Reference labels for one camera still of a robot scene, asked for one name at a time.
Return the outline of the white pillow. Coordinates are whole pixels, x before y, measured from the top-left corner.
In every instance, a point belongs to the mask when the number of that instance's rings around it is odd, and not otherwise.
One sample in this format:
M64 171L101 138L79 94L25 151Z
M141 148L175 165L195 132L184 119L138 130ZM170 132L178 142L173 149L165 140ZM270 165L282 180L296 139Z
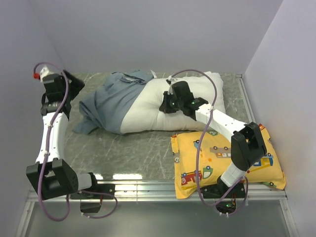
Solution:
M217 98L215 109L226 113L223 96L223 80L219 73L205 72L216 85ZM141 91L124 116L120 132L121 134L142 132L148 130L204 130L205 125L185 116L181 111L165 114L159 111L163 101L163 93L169 89L167 78L150 80ZM214 87L205 76L177 78L178 81L186 81L194 97L201 97L211 103L214 99Z

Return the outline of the blue striped pillowcase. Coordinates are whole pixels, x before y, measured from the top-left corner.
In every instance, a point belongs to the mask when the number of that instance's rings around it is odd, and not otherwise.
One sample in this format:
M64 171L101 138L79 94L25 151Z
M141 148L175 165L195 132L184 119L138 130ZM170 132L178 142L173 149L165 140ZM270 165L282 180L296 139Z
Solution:
M140 70L112 73L103 85L79 102L79 112L83 118L73 132L88 135L103 128L111 133L121 134L120 126L125 115L153 78L152 73Z

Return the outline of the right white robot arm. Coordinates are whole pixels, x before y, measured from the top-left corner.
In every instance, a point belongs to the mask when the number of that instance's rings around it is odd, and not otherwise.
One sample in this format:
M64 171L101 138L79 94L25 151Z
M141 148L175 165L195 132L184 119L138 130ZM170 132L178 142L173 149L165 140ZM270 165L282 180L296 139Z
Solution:
M195 98L185 81L167 80L167 83L170 87L163 93L160 111L165 114L181 111L185 116L205 125L203 134L212 128L230 142L231 164L217 181L219 195L229 197L250 167L267 154L259 125L236 120L214 109L205 99Z

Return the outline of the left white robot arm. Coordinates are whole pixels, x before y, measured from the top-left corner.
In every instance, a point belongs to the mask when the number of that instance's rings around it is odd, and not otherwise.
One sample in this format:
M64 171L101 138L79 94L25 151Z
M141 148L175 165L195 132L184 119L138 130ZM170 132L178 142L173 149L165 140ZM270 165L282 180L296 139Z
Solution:
M35 78L45 88L41 99L43 135L39 155L26 175L40 200L48 200L82 191L87 198L99 194L93 173L77 174L65 161L65 134L69 122L71 101L84 88L84 82L69 72L54 73L44 66Z

